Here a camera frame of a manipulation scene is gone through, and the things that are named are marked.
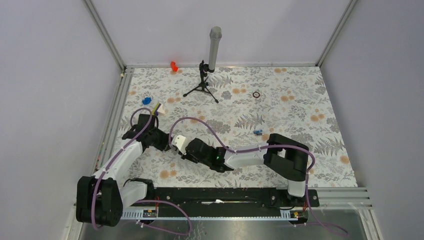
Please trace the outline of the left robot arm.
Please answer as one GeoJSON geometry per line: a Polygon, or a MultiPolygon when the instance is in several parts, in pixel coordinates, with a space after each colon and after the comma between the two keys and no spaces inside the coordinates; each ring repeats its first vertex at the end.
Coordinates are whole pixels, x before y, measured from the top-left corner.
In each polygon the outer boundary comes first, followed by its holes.
{"type": "Polygon", "coordinates": [[[169,135],[159,129],[158,117],[139,114],[123,136],[119,149],[91,176],[78,180],[75,218],[80,223],[114,227],[123,211],[135,202],[148,206],[155,200],[150,180],[121,183],[124,174],[147,148],[169,150],[169,135]]]}

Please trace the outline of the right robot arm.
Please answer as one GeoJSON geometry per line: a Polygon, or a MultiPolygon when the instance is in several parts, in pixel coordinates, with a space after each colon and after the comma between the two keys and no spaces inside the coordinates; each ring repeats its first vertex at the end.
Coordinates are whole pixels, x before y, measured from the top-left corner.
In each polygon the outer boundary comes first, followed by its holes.
{"type": "Polygon", "coordinates": [[[310,150],[293,139],[273,133],[266,142],[231,149],[210,146],[199,138],[188,140],[177,135],[171,144],[178,149],[182,159],[201,163],[218,173],[247,166],[266,166],[288,180],[286,198],[291,205],[299,206],[307,199],[310,150]]]}

